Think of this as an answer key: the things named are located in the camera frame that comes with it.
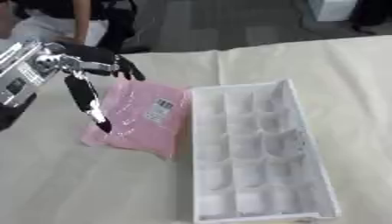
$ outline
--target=plastic tray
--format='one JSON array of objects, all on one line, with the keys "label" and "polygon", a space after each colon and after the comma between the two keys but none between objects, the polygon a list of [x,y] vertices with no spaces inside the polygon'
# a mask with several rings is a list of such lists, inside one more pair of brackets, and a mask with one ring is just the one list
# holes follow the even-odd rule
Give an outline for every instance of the plastic tray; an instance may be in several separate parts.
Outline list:
[{"label": "plastic tray", "polygon": [[192,95],[195,222],[340,215],[290,80]]}]

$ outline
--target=pink plastic bag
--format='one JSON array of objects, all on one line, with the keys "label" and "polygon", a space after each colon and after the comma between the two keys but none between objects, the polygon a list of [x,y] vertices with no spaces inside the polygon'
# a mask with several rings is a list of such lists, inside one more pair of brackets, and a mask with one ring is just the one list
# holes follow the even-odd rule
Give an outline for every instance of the pink plastic bag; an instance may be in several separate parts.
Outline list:
[{"label": "pink plastic bag", "polygon": [[172,158],[189,108],[190,96],[184,89],[120,79],[102,103],[113,124],[112,132],[107,135],[91,124],[81,141],[90,146],[107,144]]}]

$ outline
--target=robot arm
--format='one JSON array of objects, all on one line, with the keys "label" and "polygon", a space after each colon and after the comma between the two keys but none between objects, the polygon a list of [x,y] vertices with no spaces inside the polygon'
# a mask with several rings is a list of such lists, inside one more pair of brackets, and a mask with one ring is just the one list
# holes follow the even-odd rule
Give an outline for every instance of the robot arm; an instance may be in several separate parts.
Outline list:
[{"label": "robot arm", "polygon": [[39,88],[59,71],[68,74],[65,83],[78,108],[92,117],[105,132],[111,123],[100,109],[98,94],[87,73],[144,81],[130,61],[110,51],[66,43],[16,44],[0,55],[0,130],[8,129],[32,104]]}]

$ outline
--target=floor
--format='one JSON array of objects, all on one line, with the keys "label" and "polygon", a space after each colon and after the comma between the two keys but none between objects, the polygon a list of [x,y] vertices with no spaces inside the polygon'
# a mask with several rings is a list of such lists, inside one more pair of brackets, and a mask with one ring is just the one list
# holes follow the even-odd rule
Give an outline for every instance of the floor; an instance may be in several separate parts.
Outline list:
[{"label": "floor", "polygon": [[357,37],[347,22],[318,23],[305,0],[136,0],[138,35],[154,52]]}]

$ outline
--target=white tablecloth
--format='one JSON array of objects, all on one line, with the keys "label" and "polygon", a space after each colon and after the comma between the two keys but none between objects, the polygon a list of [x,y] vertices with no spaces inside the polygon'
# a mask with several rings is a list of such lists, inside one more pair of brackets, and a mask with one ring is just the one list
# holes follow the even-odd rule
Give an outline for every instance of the white tablecloth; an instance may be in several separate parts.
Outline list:
[{"label": "white tablecloth", "polygon": [[[129,58],[174,87],[293,79],[342,206],[332,223],[392,223],[392,37]],[[104,92],[113,79],[94,83]],[[87,124],[58,76],[0,133],[0,223],[191,222],[188,141],[177,161],[163,161],[88,148],[79,141]]]}]

